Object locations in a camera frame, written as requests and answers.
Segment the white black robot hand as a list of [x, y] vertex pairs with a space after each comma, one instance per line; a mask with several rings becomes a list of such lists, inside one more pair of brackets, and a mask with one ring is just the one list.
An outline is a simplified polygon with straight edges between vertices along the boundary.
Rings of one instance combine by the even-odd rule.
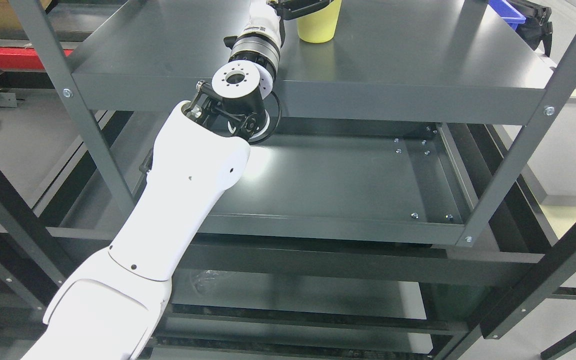
[[284, 21], [303, 18], [329, 7], [333, 0], [250, 0], [245, 32], [262, 32], [278, 43]]

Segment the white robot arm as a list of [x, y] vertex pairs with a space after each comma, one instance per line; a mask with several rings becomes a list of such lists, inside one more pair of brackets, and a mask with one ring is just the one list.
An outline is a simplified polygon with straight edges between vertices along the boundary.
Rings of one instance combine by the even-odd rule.
[[110, 245], [90, 255], [46, 308], [46, 331], [25, 360], [134, 360], [157, 328], [172, 276], [206, 216], [233, 187], [250, 157], [249, 139], [269, 118], [285, 32], [249, 25], [231, 57], [199, 94], [212, 101], [193, 119], [196, 100], [178, 103], [157, 133], [141, 197]]

